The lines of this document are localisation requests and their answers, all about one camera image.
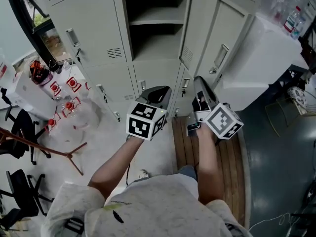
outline brown metal stand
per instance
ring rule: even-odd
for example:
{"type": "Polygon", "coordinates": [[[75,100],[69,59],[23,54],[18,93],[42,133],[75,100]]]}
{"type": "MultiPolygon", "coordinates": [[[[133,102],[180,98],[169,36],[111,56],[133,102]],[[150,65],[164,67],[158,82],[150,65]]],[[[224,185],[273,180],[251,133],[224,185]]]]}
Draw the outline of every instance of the brown metal stand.
{"type": "Polygon", "coordinates": [[[63,153],[63,152],[60,152],[60,151],[56,151],[56,150],[53,150],[53,149],[46,148],[46,147],[43,147],[43,146],[41,146],[41,145],[35,144],[35,143],[31,142],[31,141],[28,141],[28,140],[26,140],[26,139],[24,139],[24,138],[21,138],[21,137],[19,137],[19,136],[17,136],[17,135],[14,135],[13,133],[10,133],[9,131],[7,131],[7,130],[1,128],[1,127],[0,127],[0,133],[3,134],[2,138],[1,138],[1,141],[4,139],[4,137],[9,137],[9,138],[12,138],[12,139],[14,139],[14,140],[16,140],[16,141],[22,142],[22,143],[24,143],[24,144],[26,144],[26,145],[32,146],[32,147],[34,147],[34,148],[38,148],[38,149],[40,149],[40,150],[44,150],[44,151],[50,152],[50,153],[52,153],[52,154],[56,154],[56,155],[60,155],[60,156],[66,157],[66,158],[72,163],[72,165],[76,168],[76,170],[80,173],[80,175],[83,176],[82,171],[80,171],[80,170],[78,169],[78,167],[76,166],[76,164],[74,163],[74,161],[72,160],[72,158],[73,158],[73,153],[75,153],[76,151],[78,151],[78,150],[79,150],[80,148],[82,148],[83,146],[87,145],[86,142],[83,143],[82,145],[80,145],[79,147],[77,147],[76,149],[72,150],[71,152],[63,153]]]}

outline white t-shirt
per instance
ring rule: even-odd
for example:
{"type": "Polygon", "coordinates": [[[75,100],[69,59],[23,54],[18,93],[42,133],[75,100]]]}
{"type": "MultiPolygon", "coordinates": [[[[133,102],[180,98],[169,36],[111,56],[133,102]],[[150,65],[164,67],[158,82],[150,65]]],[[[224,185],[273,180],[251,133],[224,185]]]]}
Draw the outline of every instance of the white t-shirt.
{"type": "Polygon", "coordinates": [[[86,237],[250,237],[222,200],[198,201],[191,177],[175,174],[132,183],[104,205],[92,187],[63,185],[42,225],[42,237],[75,237],[67,219],[84,222],[86,237]]]}

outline shirt sleeve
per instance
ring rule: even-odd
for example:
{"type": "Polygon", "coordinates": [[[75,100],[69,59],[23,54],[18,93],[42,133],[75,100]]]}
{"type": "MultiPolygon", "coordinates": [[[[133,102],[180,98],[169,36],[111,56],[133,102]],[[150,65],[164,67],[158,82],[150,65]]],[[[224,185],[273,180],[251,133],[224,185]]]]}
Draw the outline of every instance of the shirt sleeve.
{"type": "Polygon", "coordinates": [[[64,184],[59,189],[41,227],[41,236],[50,237],[61,233],[66,221],[73,217],[84,222],[88,210],[99,209],[104,203],[102,194],[93,187],[64,184]]]}
{"type": "Polygon", "coordinates": [[[233,237],[252,237],[250,232],[237,222],[228,205],[224,201],[214,200],[208,203],[206,207],[223,219],[226,227],[233,237]]]}

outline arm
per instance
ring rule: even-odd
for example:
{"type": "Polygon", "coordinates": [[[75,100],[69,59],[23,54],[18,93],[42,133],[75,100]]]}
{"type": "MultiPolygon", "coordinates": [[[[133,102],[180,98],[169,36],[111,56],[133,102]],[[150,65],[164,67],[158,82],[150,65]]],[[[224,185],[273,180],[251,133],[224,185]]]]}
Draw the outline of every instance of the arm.
{"type": "Polygon", "coordinates": [[[197,130],[199,142],[198,199],[202,204],[224,198],[224,186],[220,181],[215,148],[215,135],[207,124],[197,130]]]}
{"type": "Polygon", "coordinates": [[[143,142],[143,139],[131,137],[93,174],[88,186],[99,190],[103,197],[107,199],[119,184],[128,165],[143,142]]]}

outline jeans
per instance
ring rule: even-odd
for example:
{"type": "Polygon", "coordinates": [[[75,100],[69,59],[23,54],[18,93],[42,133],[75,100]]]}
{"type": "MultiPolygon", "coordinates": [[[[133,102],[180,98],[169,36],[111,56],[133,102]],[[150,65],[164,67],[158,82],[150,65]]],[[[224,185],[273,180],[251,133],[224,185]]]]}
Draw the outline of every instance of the jeans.
{"type": "MultiPolygon", "coordinates": [[[[180,168],[179,171],[178,171],[178,174],[189,176],[189,177],[192,177],[194,180],[197,180],[196,172],[194,170],[194,167],[191,166],[191,165],[186,165],[186,166],[183,166],[182,168],[180,168]]],[[[146,180],[146,179],[149,179],[149,178],[150,177],[144,177],[144,178],[135,180],[133,183],[140,182],[140,181],[143,181],[143,180],[146,180]]]]}

